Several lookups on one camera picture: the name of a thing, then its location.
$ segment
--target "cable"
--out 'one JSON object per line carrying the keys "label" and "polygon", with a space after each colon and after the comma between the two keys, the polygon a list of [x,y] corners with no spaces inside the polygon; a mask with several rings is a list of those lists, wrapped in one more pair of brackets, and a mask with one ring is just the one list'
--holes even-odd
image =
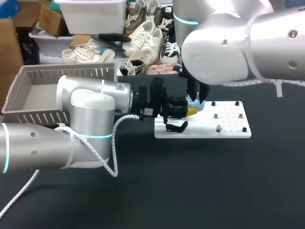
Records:
{"label": "cable", "polygon": [[37,169],[33,176],[29,179],[25,186],[15,195],[15,197],[5,206],[5,208],[0,212],[0,218],[5,214],[5,212],[15,203],[15,201],[24,193],[24,191],[31,185],[37,175],[40,173],[40,170]]}
{"label": "cable", "polygon": [[[113,155],[113,163],[114,163],[114,172],[111,170],[111,168],[107,165],[107,163],[103,160],[103,158],[98,154],[98,152],[94,149],[94,147],[86,140],[86,138],[82,137],[80,134],[76,133],[73,131],[70,127],[67,126],[62,126],[62,127],[57,127],[54,130],[56,131],[65,131],[70,134],[73,134],[77,139],[79,139],[81,142],[83,142],[90,150],[93,152],[93,154],[96,156],[96,158],[103,164],[105,169],[114,177],[118,176],[118,164],[116,160],[116,151],[115,151],[115,131],[118,127],[118,125],[126,120],[126,119],[137,119],[139,120],[139,116],[137,115],[126,115],[120,118],[113,126],[112,129],[112,140],[111,140],[111,145],[112,145],[112,155]],[[31,185],[31,183],[34,181],[34,179],[37,177],[37,175],[40,173],[40,170],[37,169],[33,176],[29,179],[29,181],[26,183],[26,185],[15,195],[15,197],[5,206],[5,208],[0,212],[0,219],[3,217],[3,215],[7,212],[7,210],[13,205],[13,203],[24,193],[24,191]]]}
{"label": "cable", "polygon": [[[303,81],[292,81],[292,80],[268,80],[270,83],[290,83],[290,84],[295,84],[299,86],[305,87],[305,82]],[[222,86],[227,86],[227,87],[244,87],[244,86],[250,86],[250,85],[255,85],[255,84],[260,84],[264,83],[260,80],[245,80],[245,81],[236,81],[236,82],[230,82],[230,83],[222,83]]]}

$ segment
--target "white board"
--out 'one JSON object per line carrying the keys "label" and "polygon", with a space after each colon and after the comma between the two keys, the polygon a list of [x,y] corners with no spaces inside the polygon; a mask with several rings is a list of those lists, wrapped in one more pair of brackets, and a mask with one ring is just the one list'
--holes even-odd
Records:
{"label": "white board", "polygon": [[[188,121],[188,126],[181,134],[166,131],[163,117],[158,116],[154,121],[154,136],[156,138],[250,138],[251,130],[242,102],[235,105],[236,101],[218,102],[215,106],[212,102],[206,102],[202,111],[183,119],[168,119],[168,124],[181,126],[184,121]],[[222,130],[217,132],[217,125],[222,126]]]}

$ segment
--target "sneaker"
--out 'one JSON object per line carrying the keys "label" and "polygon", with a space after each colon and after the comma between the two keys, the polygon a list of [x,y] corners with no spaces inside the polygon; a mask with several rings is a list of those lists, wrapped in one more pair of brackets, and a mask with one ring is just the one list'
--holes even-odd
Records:
{"label": "sneaker", "polygon": [[99,41],[97,41],[95,39],[90,38],[90,40],[88,40],[87,43],[79,44],[76,47],[79,47],[79,48],[84,49],[84,50],[96,50],[96,51],[100,51],[101,49],[103,49],[106,46],[108,46],[108,45],[104,44],[102,42],[99,42]]}
{"label": "sneaker", "polygon": [[125,32],[129,35],[143,23],[145,15],[146,2],[144,0],[136,0],[129,2],[127,5],[128,16],[125,20]]}
{"label": "sneaker", "polygon": [[152,33],[155,25],[152,21],[143,22],[129,37],[132,39],[129,43],[123,43],[124,54],[130,57],[136,51],[139,51],[145,43],[146,33]]}
{"label": "sneaker", "polygon": [[179,66],[178,63],[151,65],[145,68],[145,75],[177,74],[178,72],[175,70],[177,66]]}
{"label": "sneaker", "polygon": [[144,21],[153,21],[155,25],[160,25],[161,5],[159,0],[151,0],[145,11]]}
{"label": "sneaker", "polygon": [[117,76],[138,75],[152,60],[150,50],[139,50],[135,52],[121,67],[117,70]]}
{"label": "sneaker", "polygon": [[169,28],[160,54],[161,63],[180,63],[180,48],[176,43],[175,27]]}
{"label": "sneaker", "polygon": [[162,30],[163,35],[165,36],[171,26],[174,26],[173,7],[163,7],[161,8],[161,22],[160,25],[158,25],[158,28]]}
{"label": "sneaker", "polygon": [[82,49],[76,47],[75,49],[66,49],[62,51],[62,59],[66,63],[97,63],[109,62],[113,60],[115,52],[107,49],[102,55],[98,54],[99,51],[94,49]]}
{"label": "sneaker", "polygon": [[159,58],[159,53],[162,48],[163,34],[160,29],[155,29],[152,34],[146,34],[146,41],[141,50],[150,50],[152,60],[148,65],[156,63]]}

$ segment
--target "gray basket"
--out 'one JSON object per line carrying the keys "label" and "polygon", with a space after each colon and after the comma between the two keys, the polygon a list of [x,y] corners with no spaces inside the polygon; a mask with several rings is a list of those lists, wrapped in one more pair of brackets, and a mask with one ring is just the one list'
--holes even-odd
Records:
{"label": "gray basket", "polygon": [[117,81],[115,63],[23,66],[10,86],[2,113],[14,123],[68,124],[68,115],[56,106],[57,83],[63,75]]}

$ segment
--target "black tablecloth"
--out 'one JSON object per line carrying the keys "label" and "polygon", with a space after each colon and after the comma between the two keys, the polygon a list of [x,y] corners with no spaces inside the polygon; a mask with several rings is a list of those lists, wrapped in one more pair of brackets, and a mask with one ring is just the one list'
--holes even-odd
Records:
{"label": "black tablecloth", "polygon": [[[129,78],[137,88],[151,77]],[[168,93],[184,79],[167,76]],[[305,88],[212,86],[208,100],[241,100],[250,139],[155,139],[153,120],[124,121],[119,176],[104,169],[43,170],[1,229],[296,229],[305,227]],[[33,171],[0,175],[0,208]]]}

